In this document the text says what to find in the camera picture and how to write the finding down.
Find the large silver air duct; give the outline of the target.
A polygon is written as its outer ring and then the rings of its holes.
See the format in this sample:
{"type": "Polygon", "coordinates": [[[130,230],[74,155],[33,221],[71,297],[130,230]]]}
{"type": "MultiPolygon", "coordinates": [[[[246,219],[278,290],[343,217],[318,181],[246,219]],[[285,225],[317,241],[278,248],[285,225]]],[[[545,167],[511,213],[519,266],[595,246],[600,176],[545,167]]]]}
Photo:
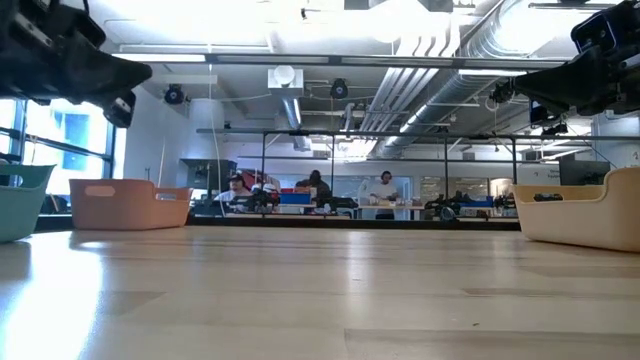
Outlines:
{"type": "MultiPolygon", "coordinates": [[[[521,59],[527,58],[562,32],[550,10],[529,6],[536,0],[502,0],[501,4],[481,22],[468,40],[461,43],[457,55],[464,58],[521,59]]],[[[458,69],[441,69],[419,93],[419,103],[407,116],[399,136],[378,141],[372,153],[378,156],[396,154],[401,147],[428,132],[435,124],[461,107],[493,78],[487,75],[462,75],[458,69]]]]}

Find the orange plastic bin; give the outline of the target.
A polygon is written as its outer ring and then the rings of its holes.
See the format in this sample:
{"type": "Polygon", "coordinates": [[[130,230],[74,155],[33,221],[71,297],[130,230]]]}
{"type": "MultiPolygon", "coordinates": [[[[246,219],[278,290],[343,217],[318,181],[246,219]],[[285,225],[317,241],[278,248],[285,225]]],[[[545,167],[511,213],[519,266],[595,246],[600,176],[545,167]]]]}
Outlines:
{"type": "Polygon", "coordinates": [[[182,227],[192,190],[159,188],[140,179],[71,179],[72,222],[77,230],[136,231],[182,227]]]}

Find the silver ceiling pipes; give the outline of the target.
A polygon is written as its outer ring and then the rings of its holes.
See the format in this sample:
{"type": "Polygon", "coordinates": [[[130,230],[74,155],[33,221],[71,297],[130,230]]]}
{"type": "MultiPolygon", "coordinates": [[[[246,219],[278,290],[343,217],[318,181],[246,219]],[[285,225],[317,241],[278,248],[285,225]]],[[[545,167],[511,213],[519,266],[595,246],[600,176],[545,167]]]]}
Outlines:
{"type": "MultiPolygon", "coordinates": [[[[402,34],[393,52],[400,57],[441,57],[448,55],[451,40],[459,40],[459,31],[451,23],[436,21],[418,32],[402,34]]],[[[359,131],[384,132],[401,116],[433,78],[437,69],[391,67],[369,103],[359,131]]]]}

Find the black aluminium table frame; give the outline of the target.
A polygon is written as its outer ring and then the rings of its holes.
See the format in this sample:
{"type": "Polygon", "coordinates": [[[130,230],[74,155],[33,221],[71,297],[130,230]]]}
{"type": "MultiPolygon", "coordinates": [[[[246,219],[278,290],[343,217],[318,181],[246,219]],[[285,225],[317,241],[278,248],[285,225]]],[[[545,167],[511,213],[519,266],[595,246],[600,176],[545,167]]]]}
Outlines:
{"type": "Polygon", "coordinates": [[[462,219],[460,221],[426,220],[363,220],[344,216],[278,215],[278,214],[231,214],[228,217],[187,217],[178,225],[170,222],[160,225],[132,219],[131,223],[81,224],[70,215],[42,215],[36,221],[35,232],[57,232],[68,230],[86,231],[144,231],[179,228],[185,226],[243,227],[243,228],[322,228],[363,230],[451,230],[451,231],[520,231],[516,219],[462,219]]]}

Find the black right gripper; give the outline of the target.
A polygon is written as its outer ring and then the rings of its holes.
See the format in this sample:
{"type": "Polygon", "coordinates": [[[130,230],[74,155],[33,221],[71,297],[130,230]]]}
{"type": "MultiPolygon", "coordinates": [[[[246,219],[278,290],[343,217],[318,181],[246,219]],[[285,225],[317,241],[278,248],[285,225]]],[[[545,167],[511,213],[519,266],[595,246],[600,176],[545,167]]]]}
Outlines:
{"type": "Polygon", "coordinates": [[[561,66],[515,77],[511,85],[554,114],[632,113],[640,109],[640,46],[611,54],[595,46],[561,66]]]}

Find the white ceiling unit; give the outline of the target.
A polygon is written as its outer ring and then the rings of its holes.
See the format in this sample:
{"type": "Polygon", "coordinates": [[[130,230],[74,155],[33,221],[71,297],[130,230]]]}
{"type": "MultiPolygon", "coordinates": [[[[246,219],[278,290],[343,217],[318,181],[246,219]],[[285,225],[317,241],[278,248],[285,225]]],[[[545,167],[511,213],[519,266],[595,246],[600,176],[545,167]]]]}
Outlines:
{"type": "Polygon", "coordinates": [[[290,65],[270,68],[267,87],[271,94],[280,97],[299,98],[304,95],[304,72],[290,65]]]}

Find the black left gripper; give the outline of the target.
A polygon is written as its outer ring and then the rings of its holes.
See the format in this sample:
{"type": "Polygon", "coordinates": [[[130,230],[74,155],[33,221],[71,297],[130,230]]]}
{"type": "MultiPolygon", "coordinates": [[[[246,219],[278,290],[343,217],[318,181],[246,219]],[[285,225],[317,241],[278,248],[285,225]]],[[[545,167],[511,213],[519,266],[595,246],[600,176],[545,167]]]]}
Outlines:
{"type": "MultiPolygon", "coordinates": [[[[62,0],[82,8],[82,0],[62,0]]],[[[0,5],[0,98],[15,98],[48,105],[56,99],[71,104],[89,103],[118,128],[133,121],[133,89],[152,77],[149,65],[105,53],[81,35],[59,39],[52,47],[2,19],[0,5]]]]}

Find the teal plastic bin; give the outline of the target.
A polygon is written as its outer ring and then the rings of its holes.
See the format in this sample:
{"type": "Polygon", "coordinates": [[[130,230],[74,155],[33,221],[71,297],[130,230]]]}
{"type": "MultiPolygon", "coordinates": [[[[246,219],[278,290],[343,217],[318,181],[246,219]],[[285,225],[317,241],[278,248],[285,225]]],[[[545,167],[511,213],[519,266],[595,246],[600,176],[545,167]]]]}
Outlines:
{"type": "Polygon", "coordinates": [[[0,185],[0,244],[33,233],[54,168],[54,165],[0,165],[0,176],[22,180],[19,186],[0,185]]]}

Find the yellow plastic bin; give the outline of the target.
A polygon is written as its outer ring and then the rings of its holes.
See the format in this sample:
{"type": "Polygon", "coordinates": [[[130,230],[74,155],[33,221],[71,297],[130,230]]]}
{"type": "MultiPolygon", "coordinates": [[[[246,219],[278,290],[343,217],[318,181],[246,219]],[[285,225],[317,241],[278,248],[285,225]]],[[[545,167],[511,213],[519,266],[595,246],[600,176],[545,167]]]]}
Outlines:
{"type": "Polygon", "coordinates": [[[601,185],[515,185],[530,240],[640,253],[640,167],[612,170],[601,185]]]}

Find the black background rig frame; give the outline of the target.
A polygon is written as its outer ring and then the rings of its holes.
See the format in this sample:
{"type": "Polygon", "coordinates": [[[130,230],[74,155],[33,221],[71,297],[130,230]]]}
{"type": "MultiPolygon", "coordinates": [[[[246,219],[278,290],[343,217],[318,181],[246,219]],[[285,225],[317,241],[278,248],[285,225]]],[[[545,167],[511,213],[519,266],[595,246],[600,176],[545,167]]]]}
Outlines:
{"type": "Polygon", "coordinates": [[[603,143],[640,145],[640,137],[432,133],[419,136],[417,144],[403,146],[396,154],[378,156],[372,153],[378,141],[401,133],[302,129],[200,129],[197,133],[206,141],[200,147],[206,157],[260,171],[279,189],[291,189],[295,175],[319,170],[334,196],[357,203],[356,216],[391,209],[416,220],[428,202],[445,201],[457,191],[469,195],[473,206],[489,209],[494,197],[509,193],[514,184],[563,186],[561,160],[609,162],[610,171],[640,167],[640,155],[624,165],[601,148],[603,143]],[[392,174],[398,198],[372,205],[370,187],[385,170],[392,174]]]}

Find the black overhead crossbar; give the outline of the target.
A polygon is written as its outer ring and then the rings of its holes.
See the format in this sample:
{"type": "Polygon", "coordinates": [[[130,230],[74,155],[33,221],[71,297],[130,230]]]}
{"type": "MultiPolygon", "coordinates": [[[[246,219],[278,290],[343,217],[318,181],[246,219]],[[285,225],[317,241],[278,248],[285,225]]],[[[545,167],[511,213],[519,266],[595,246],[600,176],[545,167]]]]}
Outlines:
{"type": "Polygon", "coordinates": [[[401,57],[378,55],[312,55],[256,53],[117,53],[115,57],[142,63],[212,65],[291,65],[368,68],[434,68],[537,71],[566,60],[528,58],[401,57]]]}

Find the person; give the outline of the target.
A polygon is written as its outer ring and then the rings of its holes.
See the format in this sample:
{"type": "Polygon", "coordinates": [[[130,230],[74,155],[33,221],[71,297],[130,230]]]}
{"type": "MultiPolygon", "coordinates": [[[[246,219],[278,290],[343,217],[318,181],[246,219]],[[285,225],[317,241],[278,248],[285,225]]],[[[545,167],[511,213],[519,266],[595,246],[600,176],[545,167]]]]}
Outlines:
{"type": "Polygon", "coordinates": [[[229,178],[229,189],[221,192],[215,197],[216,201],[230,202],[236,197],[250,196],[251,191],[247,188],[244,178],[236,174],[229,178]]]}
{"type": "Polygon", "coordinates": [[[332,192],[329,185],[322,179],[319,170],[313,170],[307,179],[298,181],[295,185],[296,188],[315,188],[316,195],[320,198],[331,197],[332,192]]]}
{"type": "MultiPolygon", "coordinates": [[[[380,181],[370,187],[369,199],[372,205],[381,205],[384,201],[395,202],[398,198],[396,187],[392,184],[390,171],[383,171],[380,181]]],[[[391,209],[377,209],[376,220],[394,220],[395,212],[391,209]]]]}

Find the red background machine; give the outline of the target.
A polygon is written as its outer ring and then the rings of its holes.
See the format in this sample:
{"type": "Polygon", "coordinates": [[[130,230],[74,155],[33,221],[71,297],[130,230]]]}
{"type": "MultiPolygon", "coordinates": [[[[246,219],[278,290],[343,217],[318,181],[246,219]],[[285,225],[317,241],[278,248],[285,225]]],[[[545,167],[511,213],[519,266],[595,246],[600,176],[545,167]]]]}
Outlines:
{"type": "Polygon", "coordinates": [[[263,189],[265,191],[276,191],[277,186],[272,183],[272,179],[269,175],[264,175],[260,171],[250,172],[250,184],[249,189],[263,189]]]}

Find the black background monitor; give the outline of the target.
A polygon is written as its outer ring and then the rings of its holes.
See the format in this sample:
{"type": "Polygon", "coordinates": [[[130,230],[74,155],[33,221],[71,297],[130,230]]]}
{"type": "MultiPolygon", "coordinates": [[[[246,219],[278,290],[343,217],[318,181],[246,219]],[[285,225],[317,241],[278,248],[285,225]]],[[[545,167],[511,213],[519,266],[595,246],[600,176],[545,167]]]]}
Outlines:
{"type": "Polygon", "coordinates": [[[611,165],[601,161],[561,160],[559,170],[563,186],[602,185],[611,165]]]}

